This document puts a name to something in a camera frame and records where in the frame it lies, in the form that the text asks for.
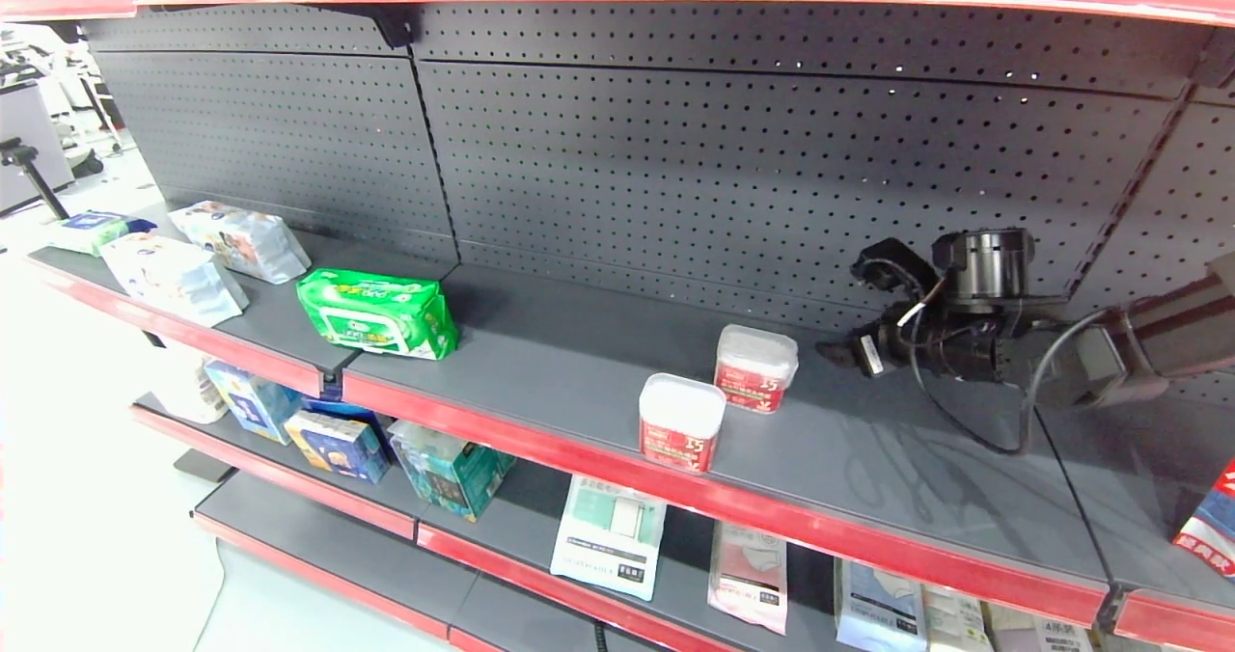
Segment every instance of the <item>gray shelf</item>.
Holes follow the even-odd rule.
[[[154,205],[137,212],[140,217],[157,222],[158,233],[175,240],[184,240],[167,217],[168,206]],[[441,279],[450,273],[453,264],[430,262],[415,257],[389,253],[343,240],[332,240],[319,235],[295,231],[300,244],[309,253],[310,270],[321,267],[336,269],[375,270],[377,273],[406,274],[425,279]],[[30,254],[31,259],[42,262],[53,269],[77,277],[82,280],[106,288],[124,296],[124,289],[107,270],[103,259],[89,253],[68,252],[54,247],[44,247]],[[238,317],[228,319],[214,328],[242,341],[249,341],[262,348],[282,353],[288,358],[311,363],[322,372],[337,372],[356,357],[356,349],[327,343],[309,324],[309,319],[296,299],[295,283],[299,279],[272,285],[261,279],[232,272],[249,299],[248,307]]]
[[[343,477],[310,467],[308,459],[305,459],[295,445],[279,445],[278,442],[248,432],[240,427],[240,424],[230,412],[214,424],[200,425],[168,414],[163,409],[162,403],[158,403],[158,399],[152,394],[143,395],[136,401],[136,405],[194,428],[198,432],[221,440],[249,454],[261,457],[280,467],[290,468],[311,479],[335,485],[335,488],[346,490],[363,500],[382,505],[412,519],[429,506],[427,503],[416,495],[415,489],[408,482],[408,477],[404,475],[398,464],[393,464],[387,470],[387,474],[382,477],[382,480],[374,485],[352,477]]]
[[[235,474],[199,515],[442,622],[477,573],[248,474]]]
[[[595,629],[580,616],[501,580],[480,575],[451,621],[458,629],[508,652],[595,652]],[[653,652],[663,647],[605,629],[610,652]]]
[[[1042,421],[1115,584],[1216,606],[1235,617],[1235,587],[1171,545],[1235,457],[1230,409],[1160,398],[1042,411]]]
[[[1039,428],[1025,458],[987,453],[939,416],[908,370],[874,382],[837,369],[814,352],[814,332],[483,267],[458,267],[445,286],[462,330],[456,353],[440,362],[362,354],[345,379],[384,380],[636,457],[648,375],[710,379],[729,322],[784,331],[802,358],[785,404],[772,416],[729,409],[711,478],[965,558],[1105,590],[1107,573]],[[993,441],[1013,441],[1016,391],[927,382]],[[965,587],[963,573],[937,578]]]
[[[569,488],[569,474],[521,461],[478,521],[468,522],[436,506],[422,512],[420,521],[548,572]],[[669,510],[661,541],[656,590],[650,603],[603,588],[593,589],[737,648],[760,652],[845,650],[836,642],[831,612],[832,559],[809,548],[789,545],[789,617],[784,636],[708,606],[713,529],[714,521],[709,517],[676,508]]]

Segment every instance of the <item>white package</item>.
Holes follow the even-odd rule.
[[[784,635],[789,616],[784,538],[716,520],[708,605]]]
[[[279,216],[203,200],[167,217],[189,242],[242,274],[278,285],[309,268],[308,253]]]
[[[212,424],[227,414],[227,403],[204,369],[209,358],[172,341],[151,352],[151,393],[168,414],[195,424]]]
[[[621,485],[571,477],[548,572],[651,601],[667,508]]]
[[[212,327],[248,305],[236,279],[204,248],[158,235],[130,233],[99,248],[111,275],[135,300]]]
[[[993,652],[982,603],[944,587],[923,585],[930,652]]]
[[[867,652],[926,652],[923,588],[869,566],[836,561],[836,640]]]
[[[1093,652],[1089,631],[1081,626],[1052,621],[1032,614],[987,604],[990,635],[999,652]]]

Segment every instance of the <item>white floor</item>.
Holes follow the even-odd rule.
[[[161,199],[136,151],[110,152],[106,138],[104,174],[62,191],[70,214]],[[23,262],[51,220],[42,205],[0,220],[0,648],[190,651],[219,591],[200,652],[450,650],[226,545],[220,564],[188,516],[211,485],[127,415],[146,391],[144,337]]]

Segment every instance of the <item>pink package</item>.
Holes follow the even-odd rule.
[[[789,591],[784,540],[716,522],[708,605],[784,635]]]

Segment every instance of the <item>red label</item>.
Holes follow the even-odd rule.
[[[761,375],[758,372],[743,370],[726,363],[716,366],[716,387],[725,393],[729,403],[735,406],[771,414],[781,408],[784,399],[784,383],[776,378]]]
[[[711,449],[716,438],[701,438],[653,426],[640,420],[638,448],[647,458],[692,472],[711,467]]]

